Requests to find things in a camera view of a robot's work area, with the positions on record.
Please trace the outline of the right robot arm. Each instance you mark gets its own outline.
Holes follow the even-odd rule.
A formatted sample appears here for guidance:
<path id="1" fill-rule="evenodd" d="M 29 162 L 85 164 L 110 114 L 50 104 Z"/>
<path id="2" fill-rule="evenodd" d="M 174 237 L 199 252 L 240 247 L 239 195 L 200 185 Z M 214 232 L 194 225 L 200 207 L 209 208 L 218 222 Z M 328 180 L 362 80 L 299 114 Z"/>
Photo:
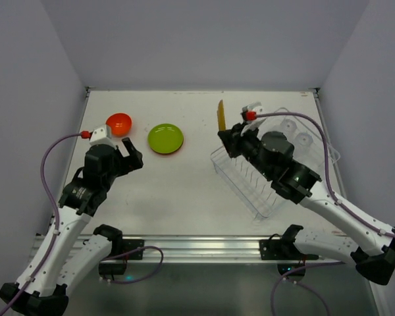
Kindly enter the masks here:
<path id="1" fill-rule="evenodd" d="M 335 194 L 309 167 L 293 158 L 294 145 L 281 132 L 267 132 L 244 124 L 219 131 L 228 156 L 242 156 L 268 182 L 280 197 L 320 215 L 349 238 L 349 242 L 305 239 L 304 229 L 290 226 L 283 238 L 300 253 L 329 257 L 354 264 L 367 280 L 387 285 L 395 270 L 395 226 L 383 223 Z"/>

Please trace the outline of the orange plastic bowl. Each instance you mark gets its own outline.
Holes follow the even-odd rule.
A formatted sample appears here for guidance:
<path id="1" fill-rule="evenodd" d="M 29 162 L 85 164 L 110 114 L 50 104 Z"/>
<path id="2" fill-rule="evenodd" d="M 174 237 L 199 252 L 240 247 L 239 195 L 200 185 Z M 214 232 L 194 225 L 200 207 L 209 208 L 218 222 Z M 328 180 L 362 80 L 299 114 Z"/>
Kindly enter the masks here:
<path id="1" fill-rule="evenodd" d="M 126 113 L 115 113 L 108 117 L 106 125 L 110 127 L 114 137 L 121 138 L 129 133 L 132 127 L 132 119 Z"/>

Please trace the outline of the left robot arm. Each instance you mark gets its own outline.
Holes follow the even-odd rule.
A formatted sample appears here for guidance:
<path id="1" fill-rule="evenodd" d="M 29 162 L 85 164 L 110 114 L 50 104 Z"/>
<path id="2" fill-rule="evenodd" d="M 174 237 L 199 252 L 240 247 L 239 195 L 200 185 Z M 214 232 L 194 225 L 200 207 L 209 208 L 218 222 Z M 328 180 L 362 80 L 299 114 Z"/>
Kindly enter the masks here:
<path id="1" fill-rule="evenodd" d="M 110 138 L 90 141 L 84 164 L 63 188 L 59 201 L 52 201 L 54 220 L 24 272 L 14 282 L 2 285 L 0 298 L 22 315 L 62 315 L 76 285 L 106 257 L 122 251 L 122 231 L 98 226 L 87 244 L 73 257 L 69 253 L 107 199 L 114 181 L 144 165 L 143 156 L 130 138 L 122 139 L 123 155 Z"/>

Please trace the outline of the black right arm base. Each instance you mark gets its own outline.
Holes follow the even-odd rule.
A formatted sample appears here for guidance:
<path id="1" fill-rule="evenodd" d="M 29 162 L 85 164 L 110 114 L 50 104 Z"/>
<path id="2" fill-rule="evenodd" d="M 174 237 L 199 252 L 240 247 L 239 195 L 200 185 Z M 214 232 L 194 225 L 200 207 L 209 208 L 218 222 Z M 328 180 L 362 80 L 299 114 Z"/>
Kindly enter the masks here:
<path id="1" fill-rule="evenodd" d="M 294 245 L 297 234 L 302 230 L 303 226 L 292 224 L 282 235 L 275 233 L 267 239 L 259 240 L 261 260 L 280 261 L 280 263 L 277 264 L 277 270 L 280 275 L 292 269 L 304 266 L 307 260 L 318 260 L 318 255 L 304 254 Z"/>

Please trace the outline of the green plastic plate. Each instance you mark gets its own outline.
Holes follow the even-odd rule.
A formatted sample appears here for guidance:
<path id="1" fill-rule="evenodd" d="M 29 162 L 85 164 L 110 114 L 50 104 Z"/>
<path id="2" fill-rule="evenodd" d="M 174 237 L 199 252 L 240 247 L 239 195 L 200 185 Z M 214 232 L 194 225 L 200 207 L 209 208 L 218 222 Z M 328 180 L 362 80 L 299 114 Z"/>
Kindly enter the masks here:
<path id="1" fill-rule="evenodd" d="M 147 142 L 154 152 L 168 155 L 182 147 L 184 135 L 176 125 L 169 123 L 158 124 L 150 130 Z"/>

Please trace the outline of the dark olive plastic plate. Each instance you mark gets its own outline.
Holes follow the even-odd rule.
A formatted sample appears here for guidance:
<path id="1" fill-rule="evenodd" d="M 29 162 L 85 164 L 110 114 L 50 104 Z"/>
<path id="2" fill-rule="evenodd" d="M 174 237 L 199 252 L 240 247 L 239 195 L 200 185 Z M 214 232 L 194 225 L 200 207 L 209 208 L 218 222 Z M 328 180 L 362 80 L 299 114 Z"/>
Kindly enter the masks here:
<path id="1" fill-rule="evenodd" d="M 217 124 L 219 131 L 226 130 L 226 121 L 225 121 L 225 114 L 224 114 L 224 102 L 220 100 L 217 107 Z"/>

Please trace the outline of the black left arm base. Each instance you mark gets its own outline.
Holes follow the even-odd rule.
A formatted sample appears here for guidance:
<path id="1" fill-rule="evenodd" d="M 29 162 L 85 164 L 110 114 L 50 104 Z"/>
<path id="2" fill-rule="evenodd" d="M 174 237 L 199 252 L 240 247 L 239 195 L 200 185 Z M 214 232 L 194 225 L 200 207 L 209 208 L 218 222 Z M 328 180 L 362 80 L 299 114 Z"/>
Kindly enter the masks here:
<path id="1" fill-rule="evenodd" d="M 94 229 L 93 235 L 102 235 L 111 242 L 111 252 L 107 257 L 121 255 L 137 248 L 145 246 L 142 239 L 123 238 L 121 230 L 112 226 L 102 224 Z M 127 255 L 118 259 L 117 263 L 110 263 L 109 261 L 101 262 L 98 266 L 98 272 L 101 277 L 115 280 L 115 276 L 123 275 L 127 270 L 128 259 L 142 260 L 143 250 L 140 250 L 132 255 Z"/>

